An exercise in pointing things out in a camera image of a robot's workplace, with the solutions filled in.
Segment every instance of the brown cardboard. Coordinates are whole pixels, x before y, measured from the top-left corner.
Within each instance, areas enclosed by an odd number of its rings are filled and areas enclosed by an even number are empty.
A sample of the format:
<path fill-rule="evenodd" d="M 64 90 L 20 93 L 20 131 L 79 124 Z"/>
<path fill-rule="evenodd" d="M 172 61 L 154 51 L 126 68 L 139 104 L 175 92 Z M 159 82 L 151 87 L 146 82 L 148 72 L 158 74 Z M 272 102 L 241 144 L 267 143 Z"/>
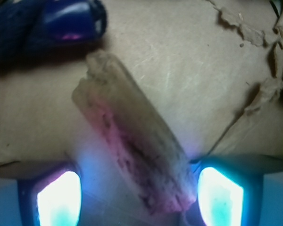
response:
<path fill-rule="evenodd" d="M 216 0 L 215 8 L 204 0 L 103 2 L 109 23 L 100 47 L 126 65 L 191 159 L 213 150 L 260 84 L 275 76 L 272 46 L 244 41 L 215 9 L 226 7 L 255 30 L 272 32 L 277 18 L 268 1 Z M 177 215 L 149 216 L 134 199 L 108 147 L 71 100 L 87 71 L 85 55 L 95 48 L 55 49 L 0 67 L 0 161 L 58 160 L 66 152 L 82 168 L 89 195 L 150 225 L 174 225 Z M 260 112 L 231 152 L 283 153 L 282 105 L 267 102 Z"/>

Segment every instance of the led light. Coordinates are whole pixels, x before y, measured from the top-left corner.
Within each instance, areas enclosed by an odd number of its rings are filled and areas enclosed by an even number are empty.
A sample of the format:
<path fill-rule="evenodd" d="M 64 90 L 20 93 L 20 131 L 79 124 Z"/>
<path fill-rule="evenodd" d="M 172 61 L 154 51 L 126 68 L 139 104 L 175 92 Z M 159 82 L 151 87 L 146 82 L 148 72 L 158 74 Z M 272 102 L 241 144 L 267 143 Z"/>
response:
<path fill-rule="evenodd" d="M 81 202 L 79 176 L 65 172 L 37 195 L 40 226 L 76 226 Z"/>
<path fill-rule="evenodd" d="M 213 167 L 204 168 L 198 181 L 199 208 L 207 226 L 240 226 L 243 188 Z"/>

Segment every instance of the light source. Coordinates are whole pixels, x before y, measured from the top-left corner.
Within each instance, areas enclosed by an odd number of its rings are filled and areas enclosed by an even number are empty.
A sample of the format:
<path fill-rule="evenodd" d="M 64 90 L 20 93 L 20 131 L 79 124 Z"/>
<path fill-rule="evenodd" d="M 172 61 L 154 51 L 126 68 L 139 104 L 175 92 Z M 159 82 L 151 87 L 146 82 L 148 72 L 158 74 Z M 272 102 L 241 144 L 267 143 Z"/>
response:
<path fill-rule="evenodd" d="M 81 203 L 79 172 L 70 163 L 0 167 L 0 226 L 76 226 Z"/>
<path fill-rule="evenodd" d="M 213 156 L 198 169 L 198 198 L 187 212 L 191 225 L 283 225 L 283 159 Z"/>

